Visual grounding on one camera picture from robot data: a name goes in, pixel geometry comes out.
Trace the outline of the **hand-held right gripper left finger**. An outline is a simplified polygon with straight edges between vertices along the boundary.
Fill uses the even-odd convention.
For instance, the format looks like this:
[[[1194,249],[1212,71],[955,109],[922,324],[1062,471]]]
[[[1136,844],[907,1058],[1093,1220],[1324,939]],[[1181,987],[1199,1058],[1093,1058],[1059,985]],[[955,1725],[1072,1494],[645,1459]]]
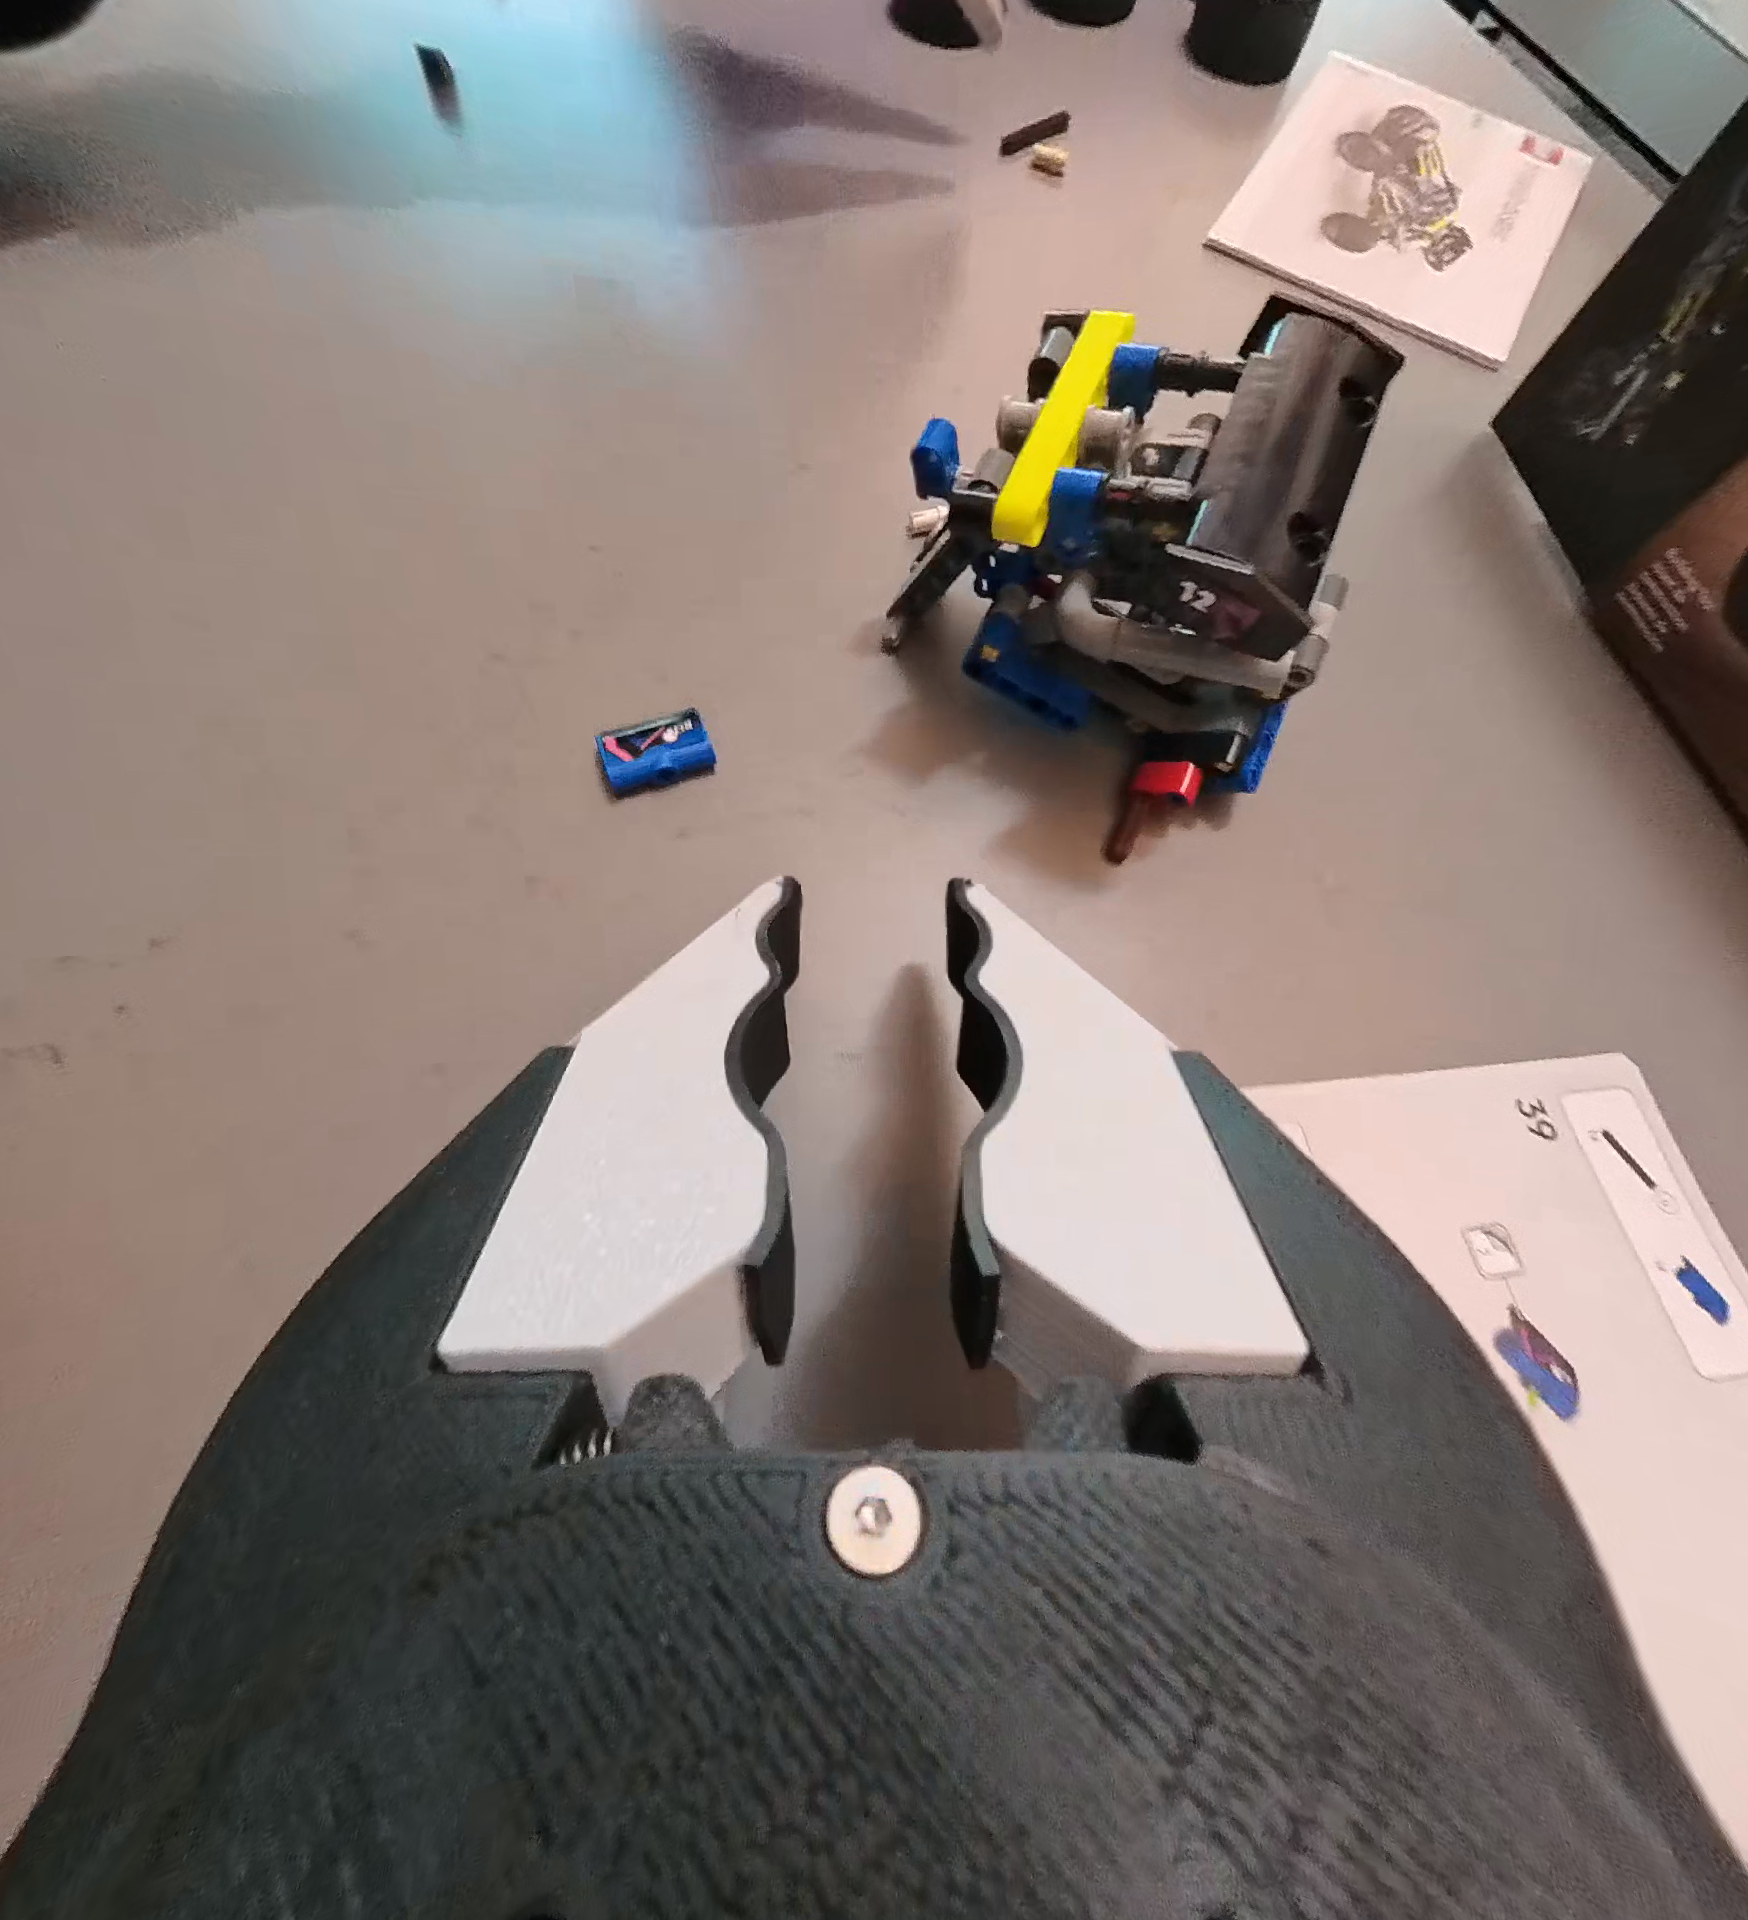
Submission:
[[[645,1380],[722,1399],[785,1363],[794,1208],[766,1101],[793,1065],[801,907],[794,878],[753,888],[559,1051],[438,1333],[444,1374],[586,1376],[624,1421]]]

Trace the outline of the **partly built lego vehicle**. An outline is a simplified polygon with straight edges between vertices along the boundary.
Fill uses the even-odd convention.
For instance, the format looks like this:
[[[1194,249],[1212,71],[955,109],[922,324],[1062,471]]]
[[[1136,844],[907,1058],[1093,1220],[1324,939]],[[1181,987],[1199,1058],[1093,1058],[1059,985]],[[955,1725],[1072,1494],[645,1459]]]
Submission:
[[[1347,598],[1331,551],[1404,370],[1369,324],[1287,294],[1234,356],[1140,344],[1136,324],[1054,308],[980,450],[955,421],[926,424],[916,555],[881,621],[901,655],[969,586],[967,680],[1062,734],[1130,732],[1110,865],[1264,779],[1329,657]]]

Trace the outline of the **open instruction page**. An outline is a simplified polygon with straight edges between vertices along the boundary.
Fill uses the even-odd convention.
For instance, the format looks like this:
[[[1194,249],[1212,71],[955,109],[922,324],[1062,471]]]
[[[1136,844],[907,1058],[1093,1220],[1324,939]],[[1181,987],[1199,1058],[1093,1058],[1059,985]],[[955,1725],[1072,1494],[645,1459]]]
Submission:
[[[1564,1481],[1748,1863],[1748,1268],[1628,1056],[1255,1087],[1414,1263]]]

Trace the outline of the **dark cardboard lego box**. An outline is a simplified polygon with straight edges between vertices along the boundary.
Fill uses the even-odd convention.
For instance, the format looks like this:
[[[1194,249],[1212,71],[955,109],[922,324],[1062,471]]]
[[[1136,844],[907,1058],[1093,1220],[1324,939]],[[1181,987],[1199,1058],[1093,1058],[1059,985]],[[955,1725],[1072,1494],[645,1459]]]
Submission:
[[[1492,429],[1748,838],[1748,98]]]

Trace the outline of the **blue stickered lego piece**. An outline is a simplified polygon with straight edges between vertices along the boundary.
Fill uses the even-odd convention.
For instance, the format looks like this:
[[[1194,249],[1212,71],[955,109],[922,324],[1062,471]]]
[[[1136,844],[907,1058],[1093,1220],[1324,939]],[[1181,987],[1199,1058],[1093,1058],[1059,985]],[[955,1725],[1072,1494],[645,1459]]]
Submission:
[[[692,706],[599,732],[594,749],[603,791],[618,800],[720,769],[720,748]]]

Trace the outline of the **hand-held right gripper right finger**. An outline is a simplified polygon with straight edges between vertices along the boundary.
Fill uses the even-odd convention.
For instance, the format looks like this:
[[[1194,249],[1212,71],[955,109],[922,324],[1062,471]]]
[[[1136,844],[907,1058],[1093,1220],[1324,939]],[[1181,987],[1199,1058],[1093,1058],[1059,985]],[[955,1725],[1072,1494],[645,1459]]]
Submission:
[[[980,879],[945,888],[956,1076],[951,1311],[1027,1426],[1084,1382],[1310,1382],[1314,1343],[1177,1042]]]

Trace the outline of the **closed lego instruction booklet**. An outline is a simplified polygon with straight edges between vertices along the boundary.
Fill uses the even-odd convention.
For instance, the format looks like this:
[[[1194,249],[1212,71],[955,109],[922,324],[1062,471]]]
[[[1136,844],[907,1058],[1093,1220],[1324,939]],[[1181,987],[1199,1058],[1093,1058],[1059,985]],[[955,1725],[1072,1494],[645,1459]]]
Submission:
[[[1335,308],[1507,365],[1593,156],[1329,53],[1206,234]]]

